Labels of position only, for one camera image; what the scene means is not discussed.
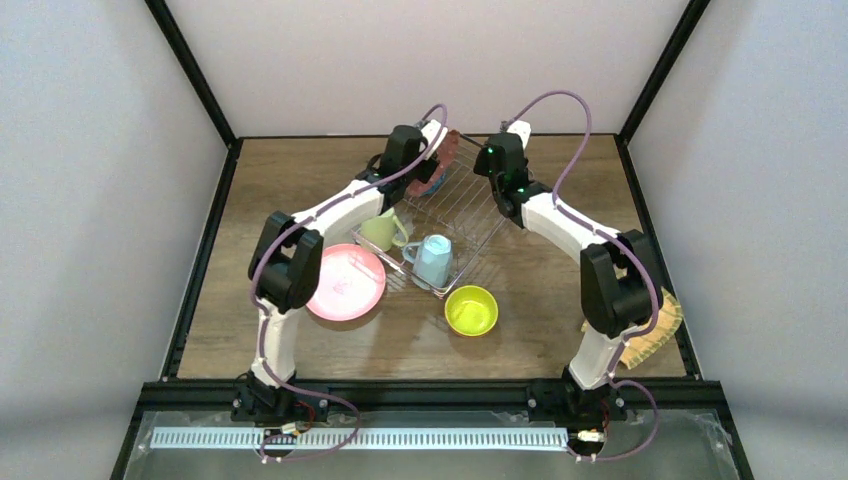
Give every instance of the pink plate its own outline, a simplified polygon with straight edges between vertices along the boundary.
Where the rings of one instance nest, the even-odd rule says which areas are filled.
[[[327,320],[353,320],[374,308],[385,289],[386,269],[376,255],[351,243],[333,245],[324,249],[318,288],[306,308]]]

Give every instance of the yellow bowl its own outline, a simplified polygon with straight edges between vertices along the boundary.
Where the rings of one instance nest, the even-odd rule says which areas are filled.
[[[448,296],[445,318],[454,332],[465,337],[479,337],[498,322],[498,302],[486,289],[466,285]]]

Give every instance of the white wall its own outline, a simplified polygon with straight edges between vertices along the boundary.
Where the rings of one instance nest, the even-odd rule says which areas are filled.
[[[846,32],[845,2],[712,2],[631,144],[757,478],[846,476]]]
[[[0,476],[106,478],[225,149],[144,2],[0,18]]]
[[[618,132],[686,0],[170,0],[237,135],[385,134],[440,101],[493,132],[555,88]],[[537,132],[582,132],[547,102]]]

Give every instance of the dish rack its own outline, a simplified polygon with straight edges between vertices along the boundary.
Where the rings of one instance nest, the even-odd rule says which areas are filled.
[[[506,221],[492,200],[488,179],[473,172],[481,147],[482,144],[476,140],[460,134],[454,161],[445,170],[441,186],[435,192],[420,197],[407,192],[404,199],[395,205],[395,213],[409,231],[410,242],[423,241],[433,234],[444,235],[451,240],[453,262],[443,287],[432,285],[413,273],[412,262],[404,259],[400,247],[382,252],[363,238],[358,229],[352,231],[353,238],[360,245],[370,246],[369,249],[389,267],[415,277],[429,286],[437,297],[444,298],[452,288],[459,286],[463,274],[469,271],[483,247]]]

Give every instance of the mug handle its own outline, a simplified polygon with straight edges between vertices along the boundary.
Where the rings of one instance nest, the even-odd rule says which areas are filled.
[[[396,247],[403,247],[409,243],[409,234],[406,233],[406,228],[403,226],[403,222],[400,221],[397,215],[392,215],[392,221],[395,222],[395,226],[398,227],[398,231],[403,235],[403,240],[398,240],[397,237],[393,236],[392,245]]]
[[[421,242],[407,243],[406,246],[403,247],[403,249],[401,250],[401,253],[403,253],[403,259],[406,260],[407,262],[415,263],[415,255],[411,255],[409,253],[409,250],[411,250],[413,248],[418,248],[420,245],[421,245]]]

